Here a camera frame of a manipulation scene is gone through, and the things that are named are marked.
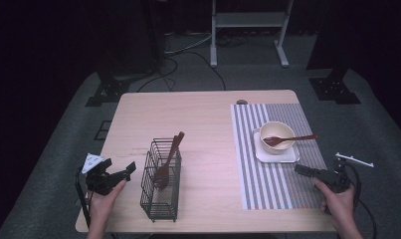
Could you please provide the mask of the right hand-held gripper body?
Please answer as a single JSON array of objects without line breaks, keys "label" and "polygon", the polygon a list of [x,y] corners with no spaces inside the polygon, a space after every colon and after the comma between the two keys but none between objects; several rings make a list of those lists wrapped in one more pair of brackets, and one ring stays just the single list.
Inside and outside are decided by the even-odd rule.
[{"label": "right hand-held gripper body", "polygon": [[355,184],[360,187],[360,178],[356,165],[362,165],[373,168],[373,162],[366,162],[355,158],[352,155],[344,155],[340,152],[335,154],[336,160],[333,162],[332,170],[322,170],[320,172],[319,180],[325,183],[329,189],[334,193],[341,193],[346,191],[351,184],[351,179],[348,172],[351,171],[355,178]]}]

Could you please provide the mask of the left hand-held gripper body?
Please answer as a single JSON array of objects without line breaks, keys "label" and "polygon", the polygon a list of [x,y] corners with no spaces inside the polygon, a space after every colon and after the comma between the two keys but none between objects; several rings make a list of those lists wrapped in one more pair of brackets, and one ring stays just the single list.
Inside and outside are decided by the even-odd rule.
[{"label": "left hand-held gripper body", "polygon": [[88,190],[100,195],[108,195],[118,184],[118,182],[110,180],[109,173],[98,172],[97,165],[104,160],[105,158],[101,155],[88,153],[82,169],[82,174],[86,176]]}]

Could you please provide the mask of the brown wooden spoon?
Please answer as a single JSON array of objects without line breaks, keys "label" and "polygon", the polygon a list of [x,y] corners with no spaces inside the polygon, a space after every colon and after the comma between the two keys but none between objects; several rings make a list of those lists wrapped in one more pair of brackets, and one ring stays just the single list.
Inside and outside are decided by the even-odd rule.
[{"label": "brown wooden spoon", "polygon": [[[179,145],[180,145],[182,139],[184,138],[184,136],[185,136],[185,133],[183,131],[181,131],[178,134],[178,141],[177,141],[177,144],[176,144],[177,148],[176,148],[175,152],[179,148]],[[168,183],[169,183],[169,165],[170,165],[170,161],[167,162],[167,159],[166,159],[165,163],[163,165],[161,165],[156,170],[156,172],[154,174],[153,182],[154,182],[155,187],[157,189],[159,189],[159,190],[162,190],[162,189],[166,188]]]},{"label": "brown wooden spoon", "polygon": [[263,142],[268,146],[276,146],[284,141],[295,141],[295,140],[307,140],[307,139],[316,139],[318,138],[317,134],[304,135],[304,136],[294,136],[294,137],[278,137],[271,136],[263,139]]}]

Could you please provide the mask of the cream bowl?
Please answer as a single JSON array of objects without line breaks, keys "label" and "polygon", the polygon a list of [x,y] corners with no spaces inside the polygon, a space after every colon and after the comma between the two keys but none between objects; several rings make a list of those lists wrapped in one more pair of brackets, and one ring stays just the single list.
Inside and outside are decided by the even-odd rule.
[{"label": "cream bowl", "polygon": [[280,121],[268,121],[259,128],[259,139],[262,148],[271,154],[282,154],[291,148],[294,143],[291,140],[280,142],[276,145],[268,145],[265,142],[266,138],[270,137],[285,138],[294,137],[294,131],[285,123]]}]

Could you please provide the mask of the black wire cutlery basket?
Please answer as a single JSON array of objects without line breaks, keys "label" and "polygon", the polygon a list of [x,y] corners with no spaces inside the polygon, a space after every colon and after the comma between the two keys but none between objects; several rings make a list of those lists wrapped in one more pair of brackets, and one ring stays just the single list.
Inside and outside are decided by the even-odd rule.
[{"label": "black wire cutlery basket", "polygon": [[147,217],[156,220],[176,221],[178,215],[181,154],[177,150],[169,163],[169,181],[160,188],[154,174],[165,164],[171,149],[171,138],[155,138],[147,152],[141,179],[140,206]]}]

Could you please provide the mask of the person's left hand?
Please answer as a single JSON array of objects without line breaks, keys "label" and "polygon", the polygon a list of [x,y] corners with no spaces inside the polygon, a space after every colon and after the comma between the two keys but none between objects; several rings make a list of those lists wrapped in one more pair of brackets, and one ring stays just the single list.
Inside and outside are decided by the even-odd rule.
[{"label": "person's left hand", "polygon": [[104,232],[108,218],[112,213],[115,201],[122,190],[125,188],[126,181],[122,180],[115,186],[108,195],[100,195],[93,193],[90,215],[91,215],[91,225],[90,231],[100,231]]}]

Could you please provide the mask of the person's right hand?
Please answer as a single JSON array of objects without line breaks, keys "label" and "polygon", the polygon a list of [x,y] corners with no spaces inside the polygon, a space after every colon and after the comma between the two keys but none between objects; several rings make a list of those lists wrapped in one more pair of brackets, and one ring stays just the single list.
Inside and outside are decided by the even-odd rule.
[{"label": "person's right hand", "polygon": [[319,179],[314,178],[312,181],[325,197],[325,201],[321,204],[321,209],[329,209],[333,221],[333,226],[337,230],[340,230],[341,228],[351,227],[354,224],[354,187],[350,186],[343,192],[334,193],[325,183],[323,183]]}]

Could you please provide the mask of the white square plate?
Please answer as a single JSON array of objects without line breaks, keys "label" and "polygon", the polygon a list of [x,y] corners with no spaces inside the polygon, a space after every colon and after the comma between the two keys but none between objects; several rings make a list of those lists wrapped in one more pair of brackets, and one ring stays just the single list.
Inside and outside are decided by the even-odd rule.
[{"label": "white square plate", "polygon": [[260,130],[253,130],[254,156],[257,160],[264,163],[294,163],[300,160],[300,153],[294,144],[282,154],[272,154],[264,150],[260,141]]}]

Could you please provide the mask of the dark floor hatch outline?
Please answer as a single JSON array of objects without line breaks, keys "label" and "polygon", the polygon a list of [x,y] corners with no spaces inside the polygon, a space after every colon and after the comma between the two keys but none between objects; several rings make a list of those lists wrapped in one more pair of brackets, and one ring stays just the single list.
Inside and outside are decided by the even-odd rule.
[{"label": "dark floor hatch outline", "polygon": [[106,140],[110,126],[111,126],[110,120],[103,120],[100,124],[99,129],[95,134],[95,140]]}]

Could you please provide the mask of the grey striped placemat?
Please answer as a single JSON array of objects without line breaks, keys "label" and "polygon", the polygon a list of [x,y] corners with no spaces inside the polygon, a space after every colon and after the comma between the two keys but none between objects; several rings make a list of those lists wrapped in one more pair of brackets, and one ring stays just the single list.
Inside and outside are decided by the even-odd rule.
[{"label": "grey striped placemat", "polygon": [[280,121],[297,135],[312,130],[299,104],[232,105],[231,116],[238,161],[242,203],[245,209],[313,209],[321,195],[312,181],[295,172],[297,164],[325,169],[314,140],[295,143],[300,160],[294,163],[264,163],[254,156],[253,130],[268,121]]}]

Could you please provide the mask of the brown wooden utensil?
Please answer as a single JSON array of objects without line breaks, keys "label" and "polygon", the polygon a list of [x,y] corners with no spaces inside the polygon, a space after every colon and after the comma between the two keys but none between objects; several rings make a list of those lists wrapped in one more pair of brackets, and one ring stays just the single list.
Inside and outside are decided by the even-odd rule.
[{"label": "brown wooden utensil", "polygon": [[171,160],[173,154],[175,153],[175,150],[177,148],[177,145],[176,145],[177,141],[178,141],[178,135],[175,135],[173,140],[172,140],[170,151],[169,151],[169,154],[168,154],[168,157],[167,157],[167,162],[169,162]]}]

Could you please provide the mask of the black stand base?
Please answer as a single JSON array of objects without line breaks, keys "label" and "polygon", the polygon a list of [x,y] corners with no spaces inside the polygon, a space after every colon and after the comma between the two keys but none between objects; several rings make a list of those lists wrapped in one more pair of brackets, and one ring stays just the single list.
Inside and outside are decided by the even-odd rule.
[{"label": "black stand base", "polygon": [[95,94],[87,100],[87,107],[100,107],[103,103],[117,103],[129,89],[130,82],[121,72],[100,71],[98,76],[100,84]]},{"label": "black stand base", "polygon": [[333,68],[325,78],[310,78],[309,82],[320,101],[334,101],[339,105],[359,105],[357,95],[343,81],[347,68]]}]

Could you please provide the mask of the white metal stand frame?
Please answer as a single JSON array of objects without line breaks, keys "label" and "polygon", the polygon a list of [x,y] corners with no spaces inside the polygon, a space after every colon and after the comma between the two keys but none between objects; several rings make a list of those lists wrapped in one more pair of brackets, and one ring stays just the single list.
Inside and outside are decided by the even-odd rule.
[{"label": "white metal stand frame", "polygon": [[216,0],[212,0],[210,66],[218,66],[216,34],[222,28],[279,28],[279,38],[274,46],[281,66],[288,68],[290,63],[283,48],[287,28],[290,22],[294,0],[288,0],[285,11],[258,13],[220,13],[216,11]]}]

